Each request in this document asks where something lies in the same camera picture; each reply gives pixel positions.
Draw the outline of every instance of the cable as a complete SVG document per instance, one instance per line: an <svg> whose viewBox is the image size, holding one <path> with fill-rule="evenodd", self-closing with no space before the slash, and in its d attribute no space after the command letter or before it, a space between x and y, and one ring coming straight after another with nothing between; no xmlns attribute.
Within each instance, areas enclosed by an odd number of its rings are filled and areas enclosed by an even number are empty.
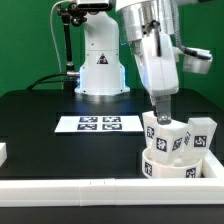
<svg viewBox="0 0 224 224"><path fill-rule="evenodd" d="M55 78L55 77L61 77L61 76L67 76L67 74L66 73L60 73L60 74L53 74L53 75L45 76L43 78L38 79L36 82L34 82L32 85L28 86L26 89L30 91L30 90L33 89L34 86L36 86L36 84L39 85L41 82L43 82L47 79L51 79L51 78Z"/></svg>
<svg viewBox="0 0 224 224"><path fill-rule="evenodd" d="M201 60L211 60L211 56L201 54L196 50L192 50L190 48L185 47L182 44L181 35L180 35L180 17L179 17L179 10L178 10L178 4L176 0L171 0L172 5L172 11L173 11L173 17L174 17L174 33L175 33L175 40L177 47L186 55L190 55L192 57L195 57L197 59Z"/></svg>
<svg viewBox="0 0 224 224"><path fill-rule="evenodd" d="M67 2L74 2L74 0L63 0L63 1L59 1L57 3L55 3L51 9L51 15L50 15L50 26L51 26L51 35L53 38L53 42L54 42L54 47L55 47L55 51L56 51L56 55L57 55L57 60L58 60L58 66L59 66L59 71L60 73L62 73L62 63L61 63L61 58L60 58L60 53L58 50L58 45L57 45L57 41L56 41L56 36L55 36L55 32L54 32L54 26L53 26L53 13L55 8L62 3L67 3Z"/></svg>
<svg viewBox="0 0 224 224"><path fill-rule="evenodd" d="M35 82L33 85L30 85L27 90L31 91L35 86L49 83L63 83L63 82L73 82L73 80L57 80L57 81L46 81L46 82Z"/></svg>

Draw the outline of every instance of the white container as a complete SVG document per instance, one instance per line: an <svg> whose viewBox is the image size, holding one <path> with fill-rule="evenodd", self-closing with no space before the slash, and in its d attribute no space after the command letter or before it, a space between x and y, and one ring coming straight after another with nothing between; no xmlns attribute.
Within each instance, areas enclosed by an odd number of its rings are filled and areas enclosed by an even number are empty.
<svg viewBox="0 0 224 224"><path fill-rule="evenodd" d="M190 118L182 159L203 159L209 150L217 123L211 118Z"/></svg>
<svg viewBox="0 0 224 224"><path fill-rule="evenodd" d="M202 160L183 162L181 166L165 166L151 159L150 148L142 154L142 172L148 178L200 178Z"/></svg>

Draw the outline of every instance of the black cable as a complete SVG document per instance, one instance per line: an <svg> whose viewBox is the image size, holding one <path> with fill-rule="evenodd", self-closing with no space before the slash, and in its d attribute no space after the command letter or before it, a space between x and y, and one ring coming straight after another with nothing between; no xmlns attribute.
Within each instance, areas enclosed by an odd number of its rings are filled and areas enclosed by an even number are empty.
<svg viewBox="0 0 224 224"><path fill-rule="evenodd" d="M35 82L33 85L30 85L27 90L31 91L35 86L42 85L42 84L48 84L48 83L62 83L62 82L73 82L73 80L57 80L57 81L46 81L46 82Z"/></svg>
<svg viewBox="0 0 224 224"><path fill-rule="evenodd" d="M61 77L61 76L67 76L67 73L59 73L59 74L52 74L52 75L45 76L43 78L38 79L36 82L34 82L32 85L28 86L26 89L30 91L33 89L33 87L36 86L36 84L39 85L39 83L42 81L45 81L45 80L51 79L51 78L55 78L55 77Z"/></svg>

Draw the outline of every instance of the white border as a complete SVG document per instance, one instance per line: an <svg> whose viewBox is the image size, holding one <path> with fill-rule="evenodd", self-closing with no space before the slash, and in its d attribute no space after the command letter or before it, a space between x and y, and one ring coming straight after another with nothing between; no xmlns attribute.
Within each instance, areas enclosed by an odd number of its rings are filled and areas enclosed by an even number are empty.
<svg viewBox="0 0 224 224"><path fill-rule="evenodd" d="M198 179L0 181L0 207L224 204L224 168L211 151L202 173Z"/></svg>

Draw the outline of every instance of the warning sticker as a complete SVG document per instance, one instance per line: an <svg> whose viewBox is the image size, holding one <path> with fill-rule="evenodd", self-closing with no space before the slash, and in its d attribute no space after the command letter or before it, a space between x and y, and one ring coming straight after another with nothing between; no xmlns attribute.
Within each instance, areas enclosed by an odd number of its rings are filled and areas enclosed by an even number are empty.
<svg viewBox="0 0 224 224"><path fill-rule="evenodd" d="M107 59L106 59L106 56L104 54L102 54L100 56L100 59L98 60L97 64L101 64L101 65L103 65L103 64L109 64L108 61L107 61Z"/></svg>

